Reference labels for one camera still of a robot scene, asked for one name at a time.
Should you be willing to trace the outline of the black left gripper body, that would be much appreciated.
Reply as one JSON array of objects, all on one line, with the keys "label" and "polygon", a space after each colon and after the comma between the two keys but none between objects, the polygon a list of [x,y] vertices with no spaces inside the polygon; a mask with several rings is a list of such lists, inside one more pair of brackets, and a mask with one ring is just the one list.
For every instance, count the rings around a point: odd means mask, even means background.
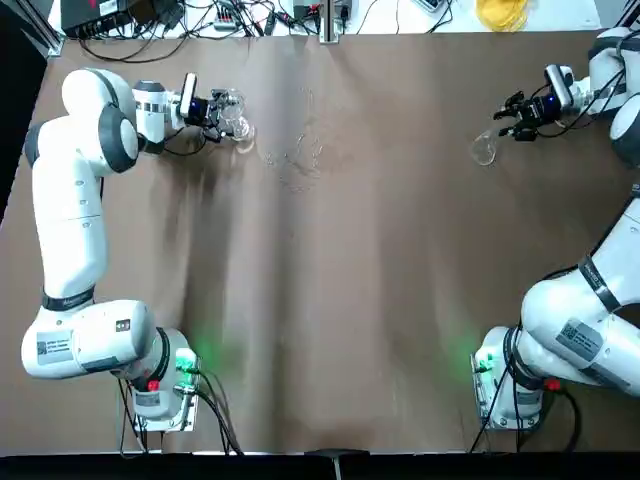
[{"label": "black left gripper body", "polygon": [[194,97],[192,99],[192,124],[198,127],[211,127],[213,125],[211,107],[211,99]]}]

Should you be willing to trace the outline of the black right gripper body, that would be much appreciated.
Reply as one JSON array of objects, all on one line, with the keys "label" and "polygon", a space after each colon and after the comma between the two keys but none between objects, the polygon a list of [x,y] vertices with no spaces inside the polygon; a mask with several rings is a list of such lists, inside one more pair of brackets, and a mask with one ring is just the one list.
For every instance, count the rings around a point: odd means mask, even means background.
[{"label": "black right gripper body", "polygon": [[559,100],[555,93],[532,96],[524,112],[532,124],[552,124],[559,119]]}]

